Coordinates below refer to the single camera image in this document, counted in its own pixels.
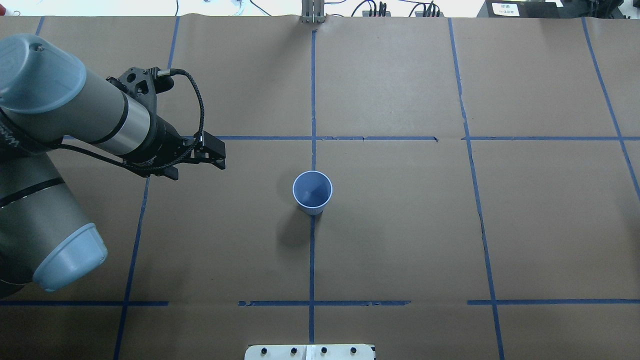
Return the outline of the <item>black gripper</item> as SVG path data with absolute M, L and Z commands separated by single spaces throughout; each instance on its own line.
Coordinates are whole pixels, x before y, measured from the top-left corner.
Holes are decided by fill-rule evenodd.
M 174 87 L 174 76 L 188 79 L 198 103 L 198 127 L 187 138 L 179 134 L 169 121 L 158 114 L 158 95 Z M 119 89 L 125 101 L 125 114 L 133 114 L 134 105 L 140 105 L 144 137 L 133 149 L 119 155 L 121 167 L 141 177 L 161 176 L 177 180 L 179 164 L 210 164 L 226 169 L 226 144 L 206 132 L 205 104 L 201 90 L 185 69 L 131 67 L 119 77 L 109 76 L 106 81 Z

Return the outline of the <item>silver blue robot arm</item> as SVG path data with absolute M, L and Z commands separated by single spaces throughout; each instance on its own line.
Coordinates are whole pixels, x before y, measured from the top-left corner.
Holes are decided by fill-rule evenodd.
M 179 164 L 226 168 L 225 143 L 206 132 L 204 101 L 180 68 L 126 69 L 102 78 L 75 55 L 35 34 L 1 50 L 1 297 L 36 284 L 56 292 L 108 257 L 49 153 L 73 151 L 142 177 L 178 180 Z M 180 135 L 158 115 L 158 95 L 186 77 L 199 106 L 198 129 Z

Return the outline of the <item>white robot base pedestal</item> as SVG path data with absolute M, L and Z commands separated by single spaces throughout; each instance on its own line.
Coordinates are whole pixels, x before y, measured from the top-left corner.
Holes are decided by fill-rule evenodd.
M 247 347 L 245 360 L 376 360 L 375 346 L 364 343 L 256 344 Z

